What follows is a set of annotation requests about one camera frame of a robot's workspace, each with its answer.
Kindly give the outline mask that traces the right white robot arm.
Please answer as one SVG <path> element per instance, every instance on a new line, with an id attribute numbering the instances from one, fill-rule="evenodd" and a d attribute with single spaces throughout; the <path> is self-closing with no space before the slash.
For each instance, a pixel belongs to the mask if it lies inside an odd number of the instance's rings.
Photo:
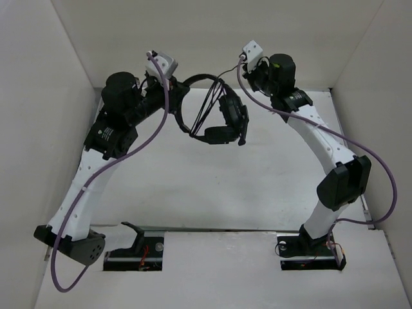
<path id="1" fill-rule="evenodd" d="M 316 187 L 318 201 L 310 217 L 299 229 L 299 248 L 314 253 L 331 238 L 334 225 L 348 207 L 364 194 L 371 171 L 371 160 L 358 156 L 341 140 L 344 136 L 323 124 L 311 98 L 295 86 L 295 64 L 285 54 L 264 61 L 262 52 L 244 51 L 239 56 L 237 79 L 246 80 L 252 91 L 270 99 L 264 105 L 279 115 L 307 144 L 324 171 Z"/>

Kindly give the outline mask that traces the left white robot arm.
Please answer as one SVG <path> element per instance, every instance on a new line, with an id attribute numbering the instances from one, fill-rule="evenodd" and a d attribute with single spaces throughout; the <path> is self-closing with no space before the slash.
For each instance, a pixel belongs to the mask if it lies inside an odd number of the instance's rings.
<path id="1" fill-rule="evenodd" d="M 89 267 L 106 252 L 126 251 L 137 255 L 144 249 L 145 232 L 122 222 L 102 230 L 91 228 L 91 217 L 115 169 L 145 148 L 158 129 L 138 148 L 130 147 L 138 138 L 137 125 L 162 109 L 170 113 L 188 94 L 189 87 L 175 77 L 163 84 L 147 73 L 145 87 L 129 72 L 110 75 L 102 88 L 102 108 L 84 141 L 80 163 L 71 186 L 52 219 L 39 225 L 34 237 L 51 247 L 50 259 L 62 254 Z"/>

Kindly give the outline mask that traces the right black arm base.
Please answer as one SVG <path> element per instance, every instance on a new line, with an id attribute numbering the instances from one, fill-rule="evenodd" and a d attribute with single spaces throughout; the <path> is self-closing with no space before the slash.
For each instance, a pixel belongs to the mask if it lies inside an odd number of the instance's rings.
<path id="1" fill-rule="evenodd" d="M 305 247 L 299 234 L 279 234 L 274 250 L 283 271 L 342 271 L 347 264 L 342 246 L 334 242 L 333 237 L 330 241 L 322 239 L 313 247 Z"/>

